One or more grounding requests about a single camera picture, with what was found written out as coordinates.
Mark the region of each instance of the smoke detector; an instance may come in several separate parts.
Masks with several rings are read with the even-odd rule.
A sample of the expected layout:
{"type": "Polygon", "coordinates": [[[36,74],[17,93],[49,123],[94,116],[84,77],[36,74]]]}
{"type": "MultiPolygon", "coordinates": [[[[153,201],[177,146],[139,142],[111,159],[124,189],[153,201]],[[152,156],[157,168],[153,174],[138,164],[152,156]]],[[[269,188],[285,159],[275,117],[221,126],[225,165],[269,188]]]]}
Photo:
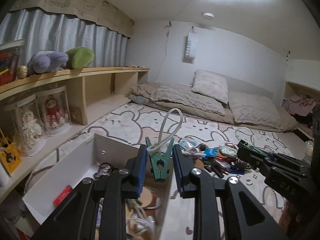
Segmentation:
{"type": "Polygon", "coordinates": [[[208,20],[211,20],[213,19],[214,15],[212,13],[203,13],[203,17],[208,20]]]}

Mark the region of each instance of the pink cloth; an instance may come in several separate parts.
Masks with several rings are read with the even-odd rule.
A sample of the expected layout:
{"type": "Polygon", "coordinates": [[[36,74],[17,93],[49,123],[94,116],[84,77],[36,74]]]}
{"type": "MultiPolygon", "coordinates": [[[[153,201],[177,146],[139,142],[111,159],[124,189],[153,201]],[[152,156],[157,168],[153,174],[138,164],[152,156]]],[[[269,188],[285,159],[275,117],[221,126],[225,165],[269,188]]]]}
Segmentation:
{"type": "Polygon", "coordinates": [[[320,102],[316,99],[307,98],[304,95],[293,95],[289,100],[288,113],[307,116],[319,104],[320,102]]]}

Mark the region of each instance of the doll in red dress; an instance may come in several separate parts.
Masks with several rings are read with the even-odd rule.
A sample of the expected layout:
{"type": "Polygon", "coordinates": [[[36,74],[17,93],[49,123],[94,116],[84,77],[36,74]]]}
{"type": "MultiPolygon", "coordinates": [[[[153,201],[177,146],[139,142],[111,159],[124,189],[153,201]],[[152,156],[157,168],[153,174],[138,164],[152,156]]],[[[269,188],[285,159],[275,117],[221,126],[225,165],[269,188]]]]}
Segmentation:
{"type": "Polygon", "coordinates": [[[47,121],[51,128],[63,125],[68,119],[68,114],[63,109],[58,108],[57,100],[49,97],[45,102],[47,121]]]}

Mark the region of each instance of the cylindrical display container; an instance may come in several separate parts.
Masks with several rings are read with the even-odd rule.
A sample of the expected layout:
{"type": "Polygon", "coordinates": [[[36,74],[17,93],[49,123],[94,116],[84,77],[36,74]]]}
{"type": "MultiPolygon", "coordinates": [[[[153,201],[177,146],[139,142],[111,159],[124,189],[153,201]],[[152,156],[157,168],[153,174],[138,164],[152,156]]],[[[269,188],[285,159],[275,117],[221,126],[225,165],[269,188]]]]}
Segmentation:
{"type": "Polygon", "coordinates": [[[70,113],[65,86],[37,92],[36,98],[44,133],[47,136],[61,134],[70,129],[70,113]]]}
{"type": "Polygon", "coordinates": [[[46,137],[36,101],[36,95],[24,98],[4,107],[12,120],[8,127],[11,139],[14,141],[21,156],[33,156],[45,145],[46,137]]]}

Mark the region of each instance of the white cardboard box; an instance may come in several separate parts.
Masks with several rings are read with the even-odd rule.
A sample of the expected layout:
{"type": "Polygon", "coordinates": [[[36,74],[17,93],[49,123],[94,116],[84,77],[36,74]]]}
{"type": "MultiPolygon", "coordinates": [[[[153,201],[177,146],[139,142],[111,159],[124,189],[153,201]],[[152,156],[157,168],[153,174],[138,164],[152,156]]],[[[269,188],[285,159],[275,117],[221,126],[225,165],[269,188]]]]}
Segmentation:
{"type": "MultiPolygon", "coordinates": [[[[53,200],[66,186],[70,185],[75,188],[83,178],[93,178],[93,174],[98,171],[99,165],[104,162],[108,162],[119,169],[124,168],[128,159],[137,156],[138,150],[136,147],[94,134],[39,179],[23,197],[23,201],[35,219],[42,224],[55,208],[53,200]]],[[[148,185],[156,188],[157,193],[162,198],[155,239],[158,239],[160,235],[167,208],[173,172],[172,161],[169,166],[170,173],[167,174],[165,183],[151,182],[152,185],[150,183],[148,185]]],[[[148,158],[145,183],[146,181],[153,181],[150,167],[148,158]]]]}

